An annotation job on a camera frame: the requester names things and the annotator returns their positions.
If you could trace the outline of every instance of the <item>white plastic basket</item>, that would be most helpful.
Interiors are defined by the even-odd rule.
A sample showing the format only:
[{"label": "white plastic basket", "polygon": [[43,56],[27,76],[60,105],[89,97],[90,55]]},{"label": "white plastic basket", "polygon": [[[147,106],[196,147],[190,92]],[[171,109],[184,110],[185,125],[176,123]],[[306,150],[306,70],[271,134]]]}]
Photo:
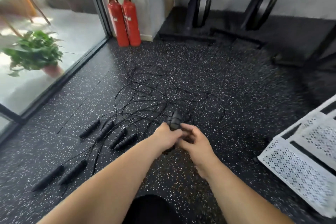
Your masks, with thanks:
[{"label": "white plastic basket", "polygon": [[[323,216],[336,217],[336,177],[290,144],[295,141],[336,170],[336,110],[322,109],[336,95],[275,136],[258,159]],[[295,133],[285,140],[288,132]]]}]

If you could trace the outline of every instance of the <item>person's right hand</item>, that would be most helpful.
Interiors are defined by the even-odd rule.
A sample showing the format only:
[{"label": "person's right hand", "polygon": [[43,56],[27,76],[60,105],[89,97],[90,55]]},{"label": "person's right hand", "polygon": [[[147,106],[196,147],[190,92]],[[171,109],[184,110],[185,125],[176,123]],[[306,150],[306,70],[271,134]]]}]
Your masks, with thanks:
[{"label": "person's right hand", "polygon": [[191,140],[187,142],[180,139],[178,145],[189,153],[199,175],[207,179],[212,167],[221,161],[213,152],[208,138],[196,126],[182,123],[181,127],[189,133],[188,137]]}]

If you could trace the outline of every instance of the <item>potted plant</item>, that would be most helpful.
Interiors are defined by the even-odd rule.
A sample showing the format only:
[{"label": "potted plant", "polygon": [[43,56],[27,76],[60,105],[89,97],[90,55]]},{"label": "potted plant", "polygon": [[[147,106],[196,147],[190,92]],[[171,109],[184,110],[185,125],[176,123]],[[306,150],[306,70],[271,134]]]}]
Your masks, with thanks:
[{"label": "potted plant", "polygon": [[26,70],[43,70],[52,78],[59,77],[63,70],[58,65],[62,61],[63,53],[56,44],[59,39],[49,36],[53,32],[44,33],[41,30],[28,31],[10,48],[3,48],[3,52],[10,56],[8,75],[18,77],[19,72]]}]

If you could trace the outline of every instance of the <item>pink flower pot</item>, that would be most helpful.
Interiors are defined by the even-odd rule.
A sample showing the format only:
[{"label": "pink flower pot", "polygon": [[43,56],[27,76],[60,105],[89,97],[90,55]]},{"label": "pink flower pot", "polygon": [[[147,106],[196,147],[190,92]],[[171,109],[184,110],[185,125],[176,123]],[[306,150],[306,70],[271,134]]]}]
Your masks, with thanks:
[{"label": "pink flower pot", "polygon": [[45,72],[51,78],[58,78],[64,73],[63,69],[61,69],[61,67],[59,65],[45,66],[44,68],[42,68],[42,70],[43,70],[43,72]]}]

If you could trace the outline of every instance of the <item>fire extinguisher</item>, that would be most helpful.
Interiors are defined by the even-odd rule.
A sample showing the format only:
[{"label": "fire extinguisher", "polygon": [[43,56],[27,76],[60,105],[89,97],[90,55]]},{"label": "fire extinguisher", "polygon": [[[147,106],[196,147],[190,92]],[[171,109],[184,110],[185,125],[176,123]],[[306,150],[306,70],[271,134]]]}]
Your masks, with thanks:
[{"label": "fire extinguisher", "polygon": [[128,46],[129,41],[121,4],[119,4],[118,0],[108,0],[108,9],[111,14],[112,24],[115,35],[117,36],[118,45],[121,47]]},{"label": "fire extinguisher", "polygon": [[129,43],[132,46],[139,46],[141,44],[141,39],[138,28],[137,10],[135,8],[135,4],[132,3],[131,0],[124,0],[122,9],[124,13]]}]

